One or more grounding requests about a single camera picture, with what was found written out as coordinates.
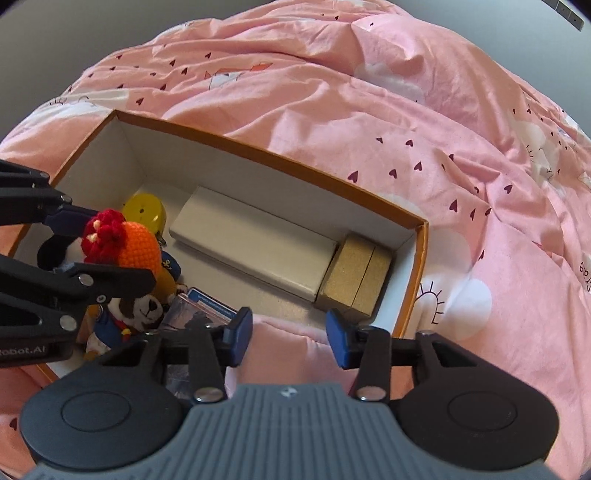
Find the plush dog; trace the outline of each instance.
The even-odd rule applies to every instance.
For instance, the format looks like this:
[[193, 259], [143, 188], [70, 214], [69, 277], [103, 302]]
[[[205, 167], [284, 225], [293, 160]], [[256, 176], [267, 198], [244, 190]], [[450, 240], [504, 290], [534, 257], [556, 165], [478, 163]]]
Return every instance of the plush dog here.
[[106, 308], [98, 308], [94, 331], [86, 342], [85, 359], [108, 352], [131, 335], [157, 328], [163, 316], [163, 306], [153, 295], [111, 300]]

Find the cardboard box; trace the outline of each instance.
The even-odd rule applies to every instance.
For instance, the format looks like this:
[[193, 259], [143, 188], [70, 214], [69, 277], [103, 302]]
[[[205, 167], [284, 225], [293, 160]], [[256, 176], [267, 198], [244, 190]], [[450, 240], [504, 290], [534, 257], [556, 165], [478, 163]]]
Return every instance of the cardboard box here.
[[314, 305], [324, 312], [337, 309], [353, 323], [368, 320], [391, 261], [389, 250], [349, 235], [333, 258]]
[[[176, 241], [168, 228], [201, 186], [339, 244], [355, 233], [395, 254], [372, 324], [397, 337], [405, 332], [423, 272], [428, 224], [347, 180], [227, 137], [118, 111], [48, 173], [76, 205], [97, 210], [121, 209], [134, 194], [153, 193], [166, 209], [166, 250], [181, 265], [185, 283], [234, 309], [249, 306], [255, 314], [319, 328], [324, 313], [310, 301]], [[36, 264], [49, 236], [43, 225], [25, 226], [12, 253]], [[51, 368], [61, 375], [75, 363]]]

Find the stuffed toy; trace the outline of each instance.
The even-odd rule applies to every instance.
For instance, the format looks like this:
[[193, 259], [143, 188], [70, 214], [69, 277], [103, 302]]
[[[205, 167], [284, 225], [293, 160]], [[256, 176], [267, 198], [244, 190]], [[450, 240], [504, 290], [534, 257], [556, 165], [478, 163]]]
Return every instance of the stuffed toy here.
[[85, 360], [93, 360], [126, 342], [132, 335], [155, 329], [164, 316], [162, 304], [153, 295], [138, 299], [112, 299], [98, 306], [94, 331], [86, 342]]
[[113, 299], [109, 305], [92, 305], [82, 321], [77, 342], [87, 345], [87, 358], [103, 354], [131, 335], [156, 328], [174, 297], [188, 290], [178, 284], [180, 267], [172, 272], [170, 254], [160, 245], [149, 229], [128, 222], [115, 210], [104, 210], [86, 225], [83, 238], [52, 236], [41, 246], [37, 264], [53, 270], [73, 262], [147, 268], [156, 277], [150, 295], [140, 299]]

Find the white cloud print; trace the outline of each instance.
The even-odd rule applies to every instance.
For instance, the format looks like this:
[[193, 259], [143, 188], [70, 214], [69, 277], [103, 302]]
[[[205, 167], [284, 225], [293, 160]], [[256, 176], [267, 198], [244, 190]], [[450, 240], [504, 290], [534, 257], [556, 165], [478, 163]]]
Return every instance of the white cloud print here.
[[355, 69], [353, 75], [359, 80], [385, 88], [413, 102], [425, 104], [425, 95], [420, 87], [395, 74], [385, 63], [361, 64]]
[[492, 295], [471, 270], [470, 247], [463, 236], [450, 229], [429, 231], [427, 261], [406, 337], [433, 330], [458, 341], [484, 328]]

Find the blue gripper pad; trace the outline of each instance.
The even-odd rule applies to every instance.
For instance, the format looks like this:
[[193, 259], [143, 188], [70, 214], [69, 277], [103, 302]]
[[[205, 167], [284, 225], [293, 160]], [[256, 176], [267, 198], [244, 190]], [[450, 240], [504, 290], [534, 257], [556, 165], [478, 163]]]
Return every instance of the blue gripper pad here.
[[24, 478], [558, 480], [542, 461], [475, 472], [438, 460], [406, 438], [385, 404], [353, 400], [336, 384], [241, 385], [231, 400], [193, 407], [167, 445], [134, 465], [102, 473], [40, 465]]
[[224, 327], [223, 342], [230, 347], [229, 367], [242, 363], [252, 337], [252, 310], [242, 307], [232, 321]]
[[341, 368], [350, 368], [350, 353], [347, 331], [339, 323], [334, 310], [326, 312], [326, 336], [329, 340], [330, 348], [335, 356], [336, 363]]

